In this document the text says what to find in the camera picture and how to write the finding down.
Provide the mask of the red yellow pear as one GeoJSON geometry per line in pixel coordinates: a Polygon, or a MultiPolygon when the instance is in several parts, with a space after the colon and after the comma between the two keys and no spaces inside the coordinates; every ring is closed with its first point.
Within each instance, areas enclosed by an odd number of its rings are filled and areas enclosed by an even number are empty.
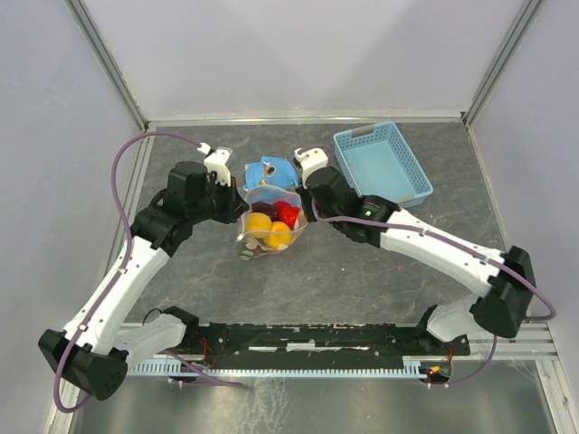
{"type": "Polygon", "coordinates": [[[293,230],[299,217],[300,208],[286,201],[277,201],[274,203],[274,207],[277,211],[277,221],[283,222],[293,230]]]}

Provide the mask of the yellow round fruit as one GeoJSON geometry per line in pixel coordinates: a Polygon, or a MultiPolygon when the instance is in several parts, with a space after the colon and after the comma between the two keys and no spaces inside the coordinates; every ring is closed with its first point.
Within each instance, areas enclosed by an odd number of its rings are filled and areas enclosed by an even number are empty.
{"type": "Polygon", "coordinates": [[[274,222],[264,242],[273,250],[285,250],[293,242],[292,231],[285,222],[274,222]]]}

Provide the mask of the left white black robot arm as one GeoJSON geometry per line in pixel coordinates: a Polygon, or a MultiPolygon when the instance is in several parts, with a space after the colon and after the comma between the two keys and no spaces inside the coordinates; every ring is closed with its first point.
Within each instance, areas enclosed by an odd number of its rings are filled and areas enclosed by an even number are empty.
{"type": "Polygon", "coordinates": [[[198,319],[178,307],[131,332],[120,328],[196,224],[235,223],[247,209],[225,163],[212,158],[178,163],[166,189],[136,215],[117,262],[89,301],[61,331],[47,329],[41,335],[38,346],[55,373],[53,389],[67,381],[104,401],[129,370],[153,355],[170,348],[192,352],[200,342],[198,319]]]}

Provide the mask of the dark red apple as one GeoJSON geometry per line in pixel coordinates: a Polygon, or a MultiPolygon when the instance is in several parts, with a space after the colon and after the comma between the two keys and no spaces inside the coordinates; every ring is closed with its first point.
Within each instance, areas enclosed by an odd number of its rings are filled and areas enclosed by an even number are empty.
{"type": "Polygon", "coordinates": [[[272,203],[266,202],[255,202],[252,204],[252,212],[259,212],[267,215],[272,222],[275,222],[279,219],[279,210],[277,207],[272,203]]]}

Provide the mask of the small yellow lemon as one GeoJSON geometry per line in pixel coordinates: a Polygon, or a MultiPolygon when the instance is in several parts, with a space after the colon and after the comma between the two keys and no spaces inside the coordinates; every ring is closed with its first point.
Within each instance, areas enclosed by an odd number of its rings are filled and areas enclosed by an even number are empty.
{"type": "Polygon", "coordinates": [[[271,219],[259,212],[251,212],[245,223],[245,230],[255,238],[264,238],[271,232],[271,219]]]}

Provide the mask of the green orange mango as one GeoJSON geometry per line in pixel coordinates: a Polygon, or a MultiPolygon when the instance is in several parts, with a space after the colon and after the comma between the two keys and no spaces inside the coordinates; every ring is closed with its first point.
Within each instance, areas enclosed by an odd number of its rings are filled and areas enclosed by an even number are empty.
{"type": "Polygon", "coordinates": [[[244,260],[253,258],[258,250],[254,241],[240,241],[236,244],[236,254],[244,260]]]}

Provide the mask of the clear dotted zip bag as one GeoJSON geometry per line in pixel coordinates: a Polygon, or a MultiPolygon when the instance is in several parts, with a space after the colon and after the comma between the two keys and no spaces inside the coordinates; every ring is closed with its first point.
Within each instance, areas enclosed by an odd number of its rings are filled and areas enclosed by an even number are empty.
{"type": "Polygon", "coordinates": [[[245,196],[248,212],[241,217],[236,253],[256,259],[288,249],[307,226],[300,196],[273,185],[261,185],[245,196]]]}

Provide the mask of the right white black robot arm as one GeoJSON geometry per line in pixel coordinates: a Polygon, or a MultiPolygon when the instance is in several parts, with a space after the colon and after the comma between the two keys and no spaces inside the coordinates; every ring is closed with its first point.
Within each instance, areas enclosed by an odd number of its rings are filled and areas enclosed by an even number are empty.
{"type": "Polygon", "coordinates": [[[452,236],[380,196],[358,195],[333,166],[306,170],[298,192],[309,221],[328,222],[353,242],[416,259],[470,291],[427,310],[414,333],[423,352],[435,354],[456,337],[478,330],[517,336],[535,284],[526,250],[485,248],[452,236]]]}

